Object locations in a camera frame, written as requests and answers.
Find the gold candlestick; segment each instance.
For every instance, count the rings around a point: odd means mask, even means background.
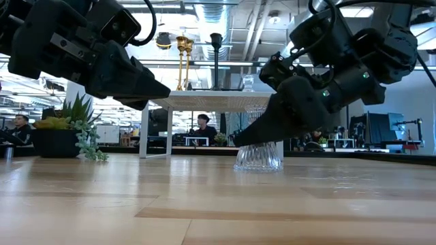
[[[189,73],[189,57],[191,56],[193,46],[193,40],[188,39],[186,41],[186,82],[185,82],[185,91],[188,90],[188,73]]]
[[[183,90],[182,89],[183,53],[186,49],[186,43],[187,43],[188,39],[186,37],[183,37],[183,36],[177,37],[176,39],[177,39],[177,49],[178,49],[178,51],[180,51],[180,54],[179,54],[180,64],[178,65],[178,85],[177,85],[176,91],[182,91]]]

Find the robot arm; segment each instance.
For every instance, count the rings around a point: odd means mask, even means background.
[[[271,96],[265,113],[235,138],[237,146],[314,131],[358,99],[365,105],[383,103],[386,88],[380,84],[399,82],[414,70],[418,43],[409,28],[410,3],[379,4],[371,28],[352,35],[338,11],[340,6],[326,1],[329,9],[314,12],[290,34],[297,52],[291,50],[288,58],[278,52],[262,68],[260,80],[277,93]],[[425,5],[435,3],[426,1]],[[304,67],[293,65],[302,54],[309,56],[314,67],[329,66],[329,71],[311,75]]]
[[[139,60],[128,57],[126,45],[140,46],[151,38],[134,39],[141,26],[116,0],[99,0],[92,8],[92,0],[0,3],[0,52],[10,55],[11,73],[38,79],[43,71],[137,110],[149,99],[170,94]],[[155,14],[146,3],[153,15],[153,37]]]

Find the black vase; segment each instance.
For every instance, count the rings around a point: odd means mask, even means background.
[[[34,129],[31,138],[36,153],[46,158],[74,158],[80,148],[76,134],[78,130],[68,129]]]

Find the glass cup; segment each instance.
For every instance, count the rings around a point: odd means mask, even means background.
[[[245,75],[243,77],[243,83],[244,83],[244,92],[254,92],[253,90],[253,84],[254,84],[254,77],[252,75]]]
[[[259,118],[266,109],[266,105],[249,106],[245,108],[249,115],[249,123]],[[274,142],[241,146],[234,165],[235,170],[277,172],[283,169],[277,147]]]

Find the white table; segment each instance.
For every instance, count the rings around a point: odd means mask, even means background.
[[[388,149],[372,149],[379,152],[389,153]],[[365,148],[324,148],[325,152],[362,152],[367,151]]]
[[[168,138],[166,153],[158,155],[146,154],[147,137],[140,139],[140,158],[162,157],[171,155],[172,149],[172,113],[173,111],[206,111],[206,112],[246,112],[250,105],[267,105],[270,92],[238,92],[238,91],[171,91],[165,99],[155,99],[153,103],[168,111]],[[141,135],[148,135],[149,105],[142,111]],[[283,142],[277,142],[279,156],[283,159]]]

